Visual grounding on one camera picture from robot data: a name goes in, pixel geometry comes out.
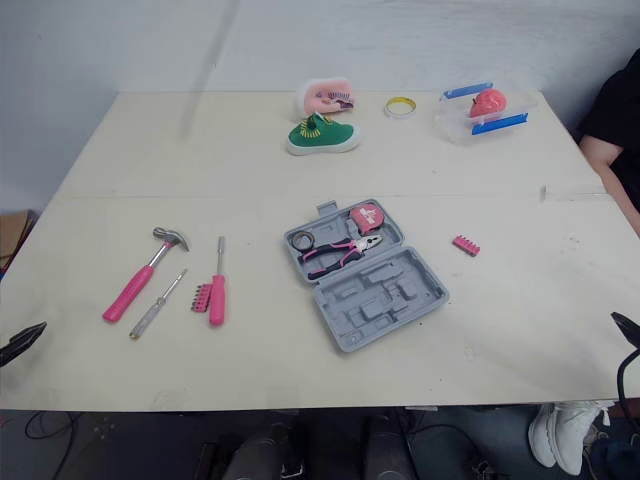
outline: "hammer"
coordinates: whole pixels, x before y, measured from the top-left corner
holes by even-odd
[[[167,252],[175,245],[180,245],[183,250],[189,251],[187,241],[182,235],[174,230],[166,230],[162,227],[156,227],[153,229],[153,236],[162,240],[162,247],[156,252],[153,258],[144,267],[138,270],[127,286],[124,287],[120,296],[113,304],[107,308],[102,314],[107,322],[115,323],[120,320],[124,311],[129,307],[133,299],[136,298],[140,290],[147,284],[151,275],[153,275],[153,269],[164,258]]]

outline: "clear screwdriver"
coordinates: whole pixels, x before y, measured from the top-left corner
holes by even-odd
[[[137,340],[138,338],[140,338],[142,332],[144,332],[147,326],[149,326],[149,324],[151,323],[151,320],[156,318],[156,315],[158,315],[160,309],[164,307],[165,303],[167,303],[167,298],[169,297],[169,295],[171,295],[171,292],[173,292],[173,289],[176,288],[178,283],[180,283],[180,280],[182,280],[182,277],[184,277],[185,273],[187,273],[186,268],[180,273],[180,275],[176,277],[176,279],[169,286],[169,288],[165,290],[162,296],[158,297],[156,302],[151,305],[151,307],[149,307],[147,313],[142,316],[140,321],[136,323],[136,326],[133,327],[133,330],[131,330],[131,333],[129,333],[129,338],[131,338],[132,340]]]
[[[218,270],[213,276],[211,286],[211,310],[209,310],[209,323],[216,327],[224,323],[224,275],[222,273],[222,255],[224,254],[225,238],[218,237]]]

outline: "pink screwdriver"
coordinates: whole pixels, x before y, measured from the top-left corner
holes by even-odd
[[[225,239],[218,237],[218,268],[213,276],[211,286],[211,310],[209,310],[209,323],[216,327],[224,323],[224,275],[222,274],[222,254],[224,253]]]

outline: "pliers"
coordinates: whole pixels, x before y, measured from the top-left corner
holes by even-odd
[[[347,251],[347,254],[336,263],[331,264],[328,267],[309,272],[307,278],[309,278],[309,280],[316,280],[329,272],[341,269],[349,262],[361,259],[364,256],[364,253],[362,252],[375,247],[380,242],[382,242],[381,235],[368,235],[366,237],[362,237],[359,240],[345,238],[344,240],[340,240],[336,243],[320,245],[319,247],[314,248],[304,255],[300,255],[298,257],[298,261],[303,264],[325,253],[339,252],[341,250]]]

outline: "gray tool case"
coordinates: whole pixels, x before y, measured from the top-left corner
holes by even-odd
[[[309,272],[335,263],[346,252],[330,252],[300,263],[302,254],[291,245],[292,237],[300,231],[310,232],[314,247],[346,237],[357,240],[361,235],[349,212],[365,203],[384,213],[384,223],[367,234],[381,235],[382,242],[340,270],[309,280]],[[317,284],[313,289],[316,303],[342,351],[358,350],[448,301],[449,292],[418,252],[402,246],[402,231],[379,202],[369,199],[342,210],[336,202],[329,202],[320,205],[318,213],[319,219],[288,231],[285,242],[302,278]]]

